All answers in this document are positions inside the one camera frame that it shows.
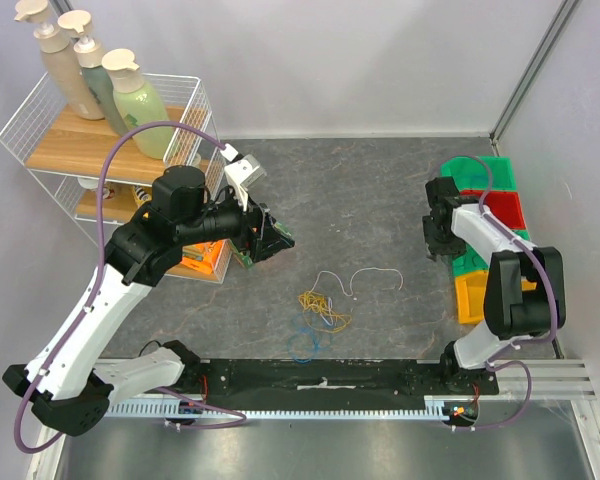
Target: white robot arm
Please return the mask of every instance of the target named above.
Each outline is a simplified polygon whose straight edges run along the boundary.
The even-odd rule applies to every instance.
[[[151,354],[94,368],[129,312],[169,268],[182,260],[183,246],[231,239],[254,263],[294,246],[266,205],[249,198],[244,175],[236,176],[236,172],[245,171],[245,166],[252,173],[247,179],[264,174],[253,157],[231,163],[225,167],[230,180],[225,190],[233,191],[220,203],[211,199],[205,202],[205,176],[200,170],[168,168],[153,183],[151,202],[113,233],[105,249],[103,281],[91,306],[85,305],[98,269],[51,342],[27,365],[7,369],[3,380],[19,396],[25,396],[34,381],[39,382],[30,400],[32,412],[44,425],[68,435],[81,435],[104,416],[110,405],[172,385],[187,365],[199,361],[182,343],[171,341]],[[76,330],[43,369],[81,310],[84,317]]]
[[[492,215],[489,207],[481,209],[477,197],[460,195],[451,177],[431,180],[426,190],[431,213],[423,217],[423,227],[430,253],[455,258],[464,254],[469,244],[489,265],[485,319],[447,347],[442,361],[449,369],[485,368],[490,358],[509,345],[549,330],[547,292],[523,248],[539,260],[549,277],[561,328],[565,301],[560,253],[519,237]],[[523,277],[535,282],[536,289],[523,292]]]

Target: green plastic bin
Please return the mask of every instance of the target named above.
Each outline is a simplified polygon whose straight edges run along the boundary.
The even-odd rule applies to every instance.
[[[526,230],[514,230],[525,240],[529,239],[529,232]],[[471,246],[467,245],[467,253],[456,258],[451,267],[453,269],[453,276],[459,277],[460,275],[466,275],[467,273],[475,272],[476,270],[489,270],[489,265],[482,260],[478,252],[476,252]]]
[[[505,192],[517,191],[511,162],[506,157],[480,157],[493,172],[493,189]],[[456,157],[440,167],[444,177],[453,177],[456,187],[462,190],[485,190],[488,184],[484,167],[469,157]]]

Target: yellow plastic bin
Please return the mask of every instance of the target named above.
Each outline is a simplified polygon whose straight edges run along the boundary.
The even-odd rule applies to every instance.
[[[458,323],[476,324],[484,320],[484,294],[487,290],[487,270],[456,277],[456,302],[458,304]],[[522,290],[535,290],[536,284],[522,279]]]

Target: white pump cap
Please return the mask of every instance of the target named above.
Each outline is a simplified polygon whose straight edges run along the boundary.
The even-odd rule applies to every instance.
[[[102,58],[102,66],[111,77],[116,92],[131,93],[144,85],[144,77],[135,59],[135,54],[126,48],[111,50]]]
[[[93,68],[102,65],[104,57],[104,48],[99,40],[91,37],[93,24],[91,23],[91,14],[84,10],[71,10],[60,15],[58,25],[70,37],[79,38],[73,46],[80,62],[81,67]]]
[[[20,0],[16,3],[17,22],[39,23],[33,32],[38,39],[40,50],[45,53],[55,53],[69,45],[69,37],[53,23],[49,23],[51,7],[48,0]]]

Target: orange box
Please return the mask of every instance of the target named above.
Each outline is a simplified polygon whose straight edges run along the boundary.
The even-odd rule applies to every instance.
[[[458,323],[476,324],[484,320],[484,295],[487,290],[487,270],[456,277],[456,302],[458,303]],[[536,284],[522,279],[522,290],[535,290]]]
[[[180,264],[203,275],[211,275],[222,251],[222,246],[223,242],[209,242],[184,247]]]

